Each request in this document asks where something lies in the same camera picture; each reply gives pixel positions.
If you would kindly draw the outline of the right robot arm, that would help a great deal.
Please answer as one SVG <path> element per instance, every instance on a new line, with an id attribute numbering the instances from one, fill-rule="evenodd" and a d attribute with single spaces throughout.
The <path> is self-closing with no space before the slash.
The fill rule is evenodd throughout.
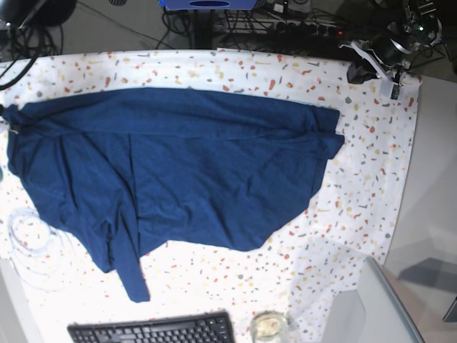
<path id="1" fill-rule="evenodd" d="M 11 80 L 1 85 L 1 90 L 17 84 L 41 56 L 63 52 L 64 41 L 56 45 L 49 29 L 59 28 L 73 14 L 75 1 L 2 1 L 1 2 L 1 59 L 10 57 L 9 65 L 1 69 L 1 79 L 21 60 L 25 67 Z"/>

